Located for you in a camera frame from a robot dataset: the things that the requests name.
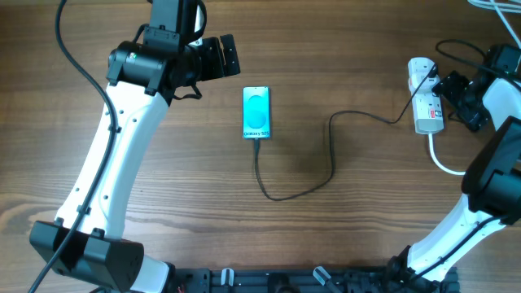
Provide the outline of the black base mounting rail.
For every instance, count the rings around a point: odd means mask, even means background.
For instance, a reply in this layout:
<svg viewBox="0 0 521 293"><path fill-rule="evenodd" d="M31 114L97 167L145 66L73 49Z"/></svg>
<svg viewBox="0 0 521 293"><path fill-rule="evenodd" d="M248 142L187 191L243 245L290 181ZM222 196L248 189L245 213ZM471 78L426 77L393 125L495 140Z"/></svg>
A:
<svg viewBox="0 0 521 293"><path fill-rule="evenodd" d="M166 285L172 293L268 293L268 292L439 292L460 293L456 269L441 282L424 278L407 284L390 277L383 266L331 269L237 270L225 268L176 269Z"/></svg>

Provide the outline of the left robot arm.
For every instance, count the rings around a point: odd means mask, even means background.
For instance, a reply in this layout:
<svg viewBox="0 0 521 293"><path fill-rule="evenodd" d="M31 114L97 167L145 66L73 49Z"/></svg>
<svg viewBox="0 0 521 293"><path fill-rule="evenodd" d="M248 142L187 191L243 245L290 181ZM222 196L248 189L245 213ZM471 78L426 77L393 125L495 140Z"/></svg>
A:
<svg viewBox="0 0 521 293"><path fill-rule="evenodd" d="M152 2L151 18L108 58L105 103L81 173L51 222L37 221L29 242L45 271L98 292L173 292L175 267L124 239L129 196L147 147L176 90L201 98L200 81L240 71L231 35L205 37L201 1Z"/></svg>

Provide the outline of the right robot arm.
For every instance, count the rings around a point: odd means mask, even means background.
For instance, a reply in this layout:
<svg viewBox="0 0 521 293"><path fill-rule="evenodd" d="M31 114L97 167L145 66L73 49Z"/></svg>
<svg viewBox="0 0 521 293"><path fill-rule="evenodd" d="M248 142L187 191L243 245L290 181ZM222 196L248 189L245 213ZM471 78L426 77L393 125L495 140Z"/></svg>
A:
<svg viewBox="0 0 521 293"><path fill-rule="evenodd" d="M520 50L491 46L479 75L451 103L483 110L496 129L462 179L462 196L423 240L388 262L381 281L393 292L433 292L475 245L520 219Z"/></svg>

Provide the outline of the turquoise screen smartphone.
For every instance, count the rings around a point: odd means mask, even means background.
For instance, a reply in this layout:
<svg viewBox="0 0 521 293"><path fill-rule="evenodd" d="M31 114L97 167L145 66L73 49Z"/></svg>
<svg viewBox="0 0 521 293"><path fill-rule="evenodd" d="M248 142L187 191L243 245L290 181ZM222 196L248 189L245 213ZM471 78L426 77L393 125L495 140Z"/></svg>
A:
<svg viewBox="0 0 521 293"><path fill-rule="evenodd" d="M271 136L270 96L268 86L243 88L243 138L264 139Z"/></svg>

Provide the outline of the white power strip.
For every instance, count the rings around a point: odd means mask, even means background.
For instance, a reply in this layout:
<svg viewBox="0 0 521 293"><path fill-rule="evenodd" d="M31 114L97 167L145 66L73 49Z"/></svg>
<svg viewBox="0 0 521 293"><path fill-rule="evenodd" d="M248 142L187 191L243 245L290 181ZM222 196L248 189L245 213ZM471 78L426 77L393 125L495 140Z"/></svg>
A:
<svg viewBox="0 0 521 293"><path fill-rule="evenodd" d="M438 133L444 129L442 103L432 89L440 82L436 63L426 57L415 57L408 62L409 91L415 132Z"/></svg>

